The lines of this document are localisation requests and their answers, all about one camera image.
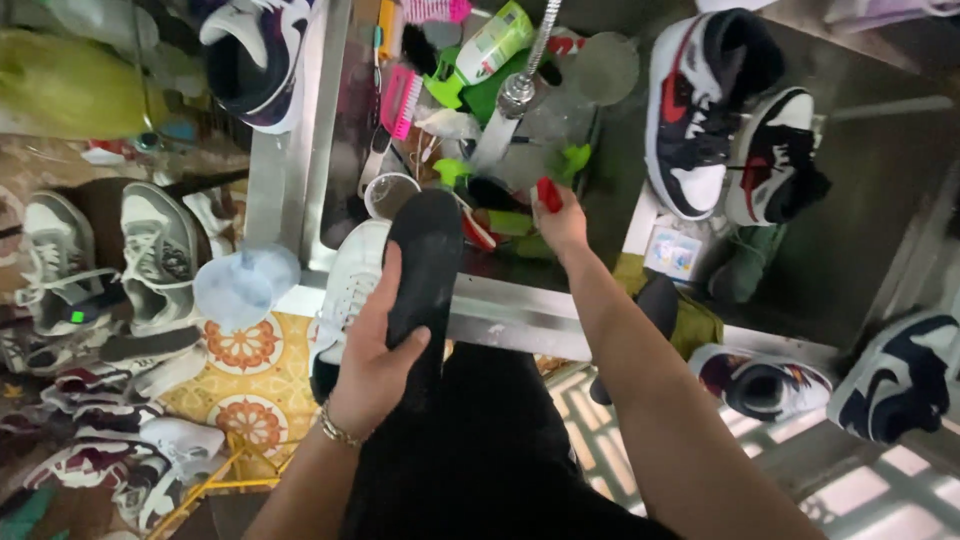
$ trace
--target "pink brush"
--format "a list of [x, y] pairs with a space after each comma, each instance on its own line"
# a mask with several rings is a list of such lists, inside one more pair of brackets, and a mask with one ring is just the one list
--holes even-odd
[[380, 105], [380, 123], [393, 138], [405, 139], [410, 133], [422, 89], [423, 78], [409, 67], [395, 65], [391, 69], [387, 93]]
[[407, 22], [422, 24], [428, 20], [460, 23], [470, 14], [469, 0], [400, 0]]

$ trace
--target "person's right hand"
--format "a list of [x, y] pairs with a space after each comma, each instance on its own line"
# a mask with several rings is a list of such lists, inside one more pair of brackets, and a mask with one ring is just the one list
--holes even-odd
[[568, 257], [582, 249], [589, 249], [587, 245], [587, 217], [577, 202], [577, 196], [562, 185], [557, 185], [564, 207], [557, 213], [550, 213], [546, 205], [540, 201], [534, 203], [534, 212], [540, 222], [540, 234], [547, 245], [565, 263]]

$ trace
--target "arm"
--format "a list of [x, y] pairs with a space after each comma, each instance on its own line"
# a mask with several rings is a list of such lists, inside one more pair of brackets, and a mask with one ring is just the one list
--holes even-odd
[[[380, 283], [348, 330], [327, 405], [334, 426], [360, 440], [399, 403], [410, 366], [430, 341], [430, 330], [418, 328], [393, 351], [384, 345], [399, 283], [400, 248], [390, 242]], [[337, 538], [359, 456], [359, 448], [330, 439], [322, 425], [315, 425], [245, 538]]]
[[691, 540], [823, 538], [743, 453], [684, 360], [590, 250], [576, 197], [558, 189], [564, 208], [538, 204], [540, 230], [566, 270], [647, 507]]

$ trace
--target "nike swoosh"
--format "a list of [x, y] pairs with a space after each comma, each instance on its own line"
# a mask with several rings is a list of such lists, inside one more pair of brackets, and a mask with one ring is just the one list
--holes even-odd
[[677, 76], [680, 75], [680, 58], [684, 55], [684, 49], [686, 45], [690, 42], [690, 36], [693, 35], [693, 31], [697, 28], [697, 24], [700, 23], [700, 19], [703, 18], [703, 15], [698, 16], [693, 24], [690, 25], [690, 28], [686, 29], [686, 34], [684, 34], [684, 39], [680, 42], [680, 49], [677, 50], [677, 56], [673, 59], [673, 65], [670, 66], [670, 73], [667, 75], [666, 80], [663, 82], [663, 106], [660, 108], [663, 113], [663, 119], [670, 124], [679, 122], [681, 118], [686, 114], [686, 105], [678, 106], [674, 101], [676, 96], [677, 89]]
[[897, 379], [897, 374], [892, 370], [887, 368], [878, 369], [874, 373], [874, 377], [870, 379], [870, 386], [867, 387], [867, 406], [873, 406], [874, 404], [874, 395], [876, 390], [880, 387], [880, 384], [885, 380], [890, 380], [894, 384], [900, 384], [900, 380]]
[[764, 158], [750, 158], [747, 160], [747, 166], [744, 167], [743, 170], [743, 180], [740, 181], [740, 187], [743, 188], [743, 192], [747, 197], [747, 213], [750, 214], [750, 219], [754, 221], [759, 221], [754, 215], [754, 189], [761, 184], [756, 181], [755, 170], [766, 166], [767, 160]]

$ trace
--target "black and red sneaker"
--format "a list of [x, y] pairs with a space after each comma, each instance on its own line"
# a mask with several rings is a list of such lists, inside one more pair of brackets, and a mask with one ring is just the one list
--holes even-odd
[[684, 219], [720, 199], [737, 112], [783, 75], [783, 55], [759, 17], [703, 13], [669, 26], [650, 60], [646, 161], [654, 190]]
[[737, 143], [727, 217], [745, 226], [786, 223], [827, 196], [830, 182], [813, 164], [813, 97], [787, 88], [757, 107]]

